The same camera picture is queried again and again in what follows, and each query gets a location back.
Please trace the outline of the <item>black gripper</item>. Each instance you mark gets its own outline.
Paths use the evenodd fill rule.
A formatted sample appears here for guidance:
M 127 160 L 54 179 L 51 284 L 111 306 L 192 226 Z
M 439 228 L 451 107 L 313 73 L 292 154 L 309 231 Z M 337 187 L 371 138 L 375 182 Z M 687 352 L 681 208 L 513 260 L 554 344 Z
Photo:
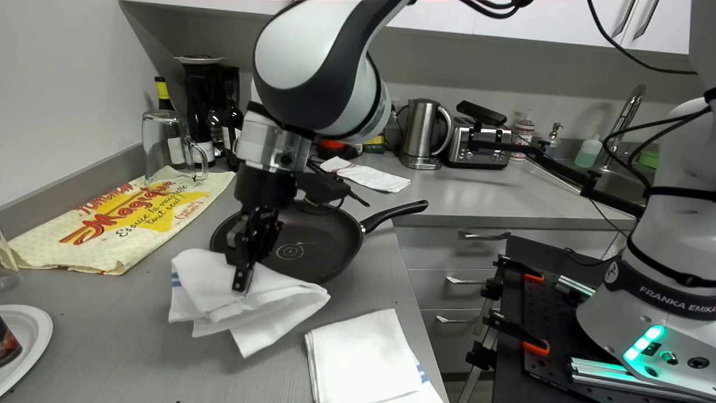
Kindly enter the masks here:
M 226 236 L 226 260 L 234 266 L 232 288 L 250 288 L 253 266 L 264 260 L 279 236 L 278 215 L 297 195 L 292 173 L 260 170 L 242 166 L 236 170 L 234 199 L 242 204 L 236 225 Z

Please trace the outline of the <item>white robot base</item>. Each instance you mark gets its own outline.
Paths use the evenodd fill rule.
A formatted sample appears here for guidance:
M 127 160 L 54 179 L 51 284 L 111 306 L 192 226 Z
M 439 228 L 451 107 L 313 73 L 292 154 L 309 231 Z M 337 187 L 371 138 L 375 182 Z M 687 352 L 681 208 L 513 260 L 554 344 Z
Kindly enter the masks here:
M 685 100 L 693 120 L 662 138 L 644 212 L 600 288 L 578 306 L 581 331 L 633 377 L 716 398 L 714 97 Z

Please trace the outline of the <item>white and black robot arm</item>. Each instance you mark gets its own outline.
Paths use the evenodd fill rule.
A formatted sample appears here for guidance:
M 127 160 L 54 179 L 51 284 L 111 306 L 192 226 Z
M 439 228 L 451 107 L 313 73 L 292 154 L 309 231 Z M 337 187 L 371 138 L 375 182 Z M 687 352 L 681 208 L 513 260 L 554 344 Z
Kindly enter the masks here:
M 232 288 L 281 234 L 313 138 L 368 138 L 389 119 L 389 95 L 368 53 L 375 33 L 412 0 L 296 0 L 253 44 L 250 104 L 236 141 L 242 204 L 226 236 Z

